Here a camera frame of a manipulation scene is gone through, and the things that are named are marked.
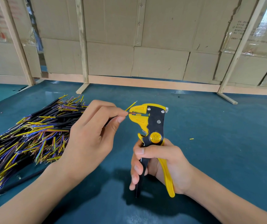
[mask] yellow round label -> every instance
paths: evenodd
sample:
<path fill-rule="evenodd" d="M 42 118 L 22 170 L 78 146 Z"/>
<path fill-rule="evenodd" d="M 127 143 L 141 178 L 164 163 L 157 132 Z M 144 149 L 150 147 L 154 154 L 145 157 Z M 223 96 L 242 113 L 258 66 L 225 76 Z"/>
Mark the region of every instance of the yellow round label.
<path fill-rule="evenodd" d="M 153 143 L 159 143 L 161 141 L 161 135 L 158 132 L 150 134 L 150 141 Z"/>

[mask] person's right hand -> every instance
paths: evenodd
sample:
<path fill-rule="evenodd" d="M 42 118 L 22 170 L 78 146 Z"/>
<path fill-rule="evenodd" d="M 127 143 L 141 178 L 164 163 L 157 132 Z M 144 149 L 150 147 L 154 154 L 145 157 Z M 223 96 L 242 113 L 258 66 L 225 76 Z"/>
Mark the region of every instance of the person's right hand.
<path fill-rule="evenodd" d="M 175 193 L 184 194 L 191 185 L 193 166 L 185 158 L 181 149 L 174 146 L 166 138 L 164 146 L 151 145 L 143 148 L 141 145 L 142 141 L 139 140 L 133 147 L 134 153 L 131 159 L 131 184 L 129 189 L 135 189 L 135 185 L 139 182 L 139 175 L 143 173 L 143 166 L 139 161 L 141 158 L 151 158 L 145 171 L 145 175 L 151 174 L 165 185 L 164 173 L 160 162 L 157 159 L 162 158 L 167 160 Z"/>

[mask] pile of cables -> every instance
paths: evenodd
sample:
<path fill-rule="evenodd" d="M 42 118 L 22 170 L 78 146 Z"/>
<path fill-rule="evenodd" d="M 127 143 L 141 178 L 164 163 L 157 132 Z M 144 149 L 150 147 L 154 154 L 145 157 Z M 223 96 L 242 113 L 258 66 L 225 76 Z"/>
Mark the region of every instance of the pile of cables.
<path fill-rule="evenodd" d="M 0 191 L 25 166 L 61 157 L 72 125 L 87 108 L 83 96 L 64 100 L 65 96 L 22 118 L 0 135 Z"/>

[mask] yellow handle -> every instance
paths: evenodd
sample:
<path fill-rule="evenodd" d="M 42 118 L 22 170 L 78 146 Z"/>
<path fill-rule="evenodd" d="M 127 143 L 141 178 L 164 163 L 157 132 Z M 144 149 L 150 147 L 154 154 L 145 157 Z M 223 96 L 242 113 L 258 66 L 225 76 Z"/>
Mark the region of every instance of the yellow handle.
<path fill-rule="evenodd" d="M 174 188 L 173 188 L 173 180 L 172 180 L 171 174 L 169 173 L 167 161 L 165 159 L 161 159 L 161 158 L 158 158 L 158 160 L 159 160 L 161 167 L 162 167 L 162 170 L 164 172 L 166 188 L 167 188 L 167 191 L 169 193 L 169 196 L 174 197 L 175 192 L 174 192 Z"/>

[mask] forearm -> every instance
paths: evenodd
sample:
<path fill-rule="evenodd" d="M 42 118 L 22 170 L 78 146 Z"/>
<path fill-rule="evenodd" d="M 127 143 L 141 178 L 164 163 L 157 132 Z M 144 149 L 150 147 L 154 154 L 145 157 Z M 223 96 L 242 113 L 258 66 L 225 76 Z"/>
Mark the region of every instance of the forearm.
<path fill-rule="evenodd" d="M 267 223 L 267 212 L 235 195 L 194 168 L 194 179 L 186 195 L 210 211 L 221 223 Z"/>
<path fill-rule="evenodd" d="M 72 188 L 57 163 L 52 163 L 37 180 L 0 207 L 0 224 L 42 223 Z"/>

